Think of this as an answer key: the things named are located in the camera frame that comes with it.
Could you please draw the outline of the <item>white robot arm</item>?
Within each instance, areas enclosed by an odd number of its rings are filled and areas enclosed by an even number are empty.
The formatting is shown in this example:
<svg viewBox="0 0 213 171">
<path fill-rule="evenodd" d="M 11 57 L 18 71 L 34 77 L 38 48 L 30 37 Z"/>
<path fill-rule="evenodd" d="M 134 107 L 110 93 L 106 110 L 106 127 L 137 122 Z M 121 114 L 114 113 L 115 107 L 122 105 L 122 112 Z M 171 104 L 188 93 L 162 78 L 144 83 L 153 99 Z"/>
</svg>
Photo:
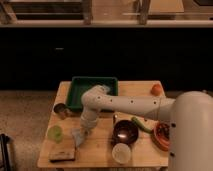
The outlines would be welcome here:
<svg viewBox="0 0 213 171">
<path fill-rule="evenodd" d="M 105 86 L 94 86 L 81 97 L 80 120 L 93 129 L 101 110 L 142 116 L 170 125 L 168 171 L 213 171 L 213 97 L 189 91 L 176 99 L 111 96 Z"/>
</svg>

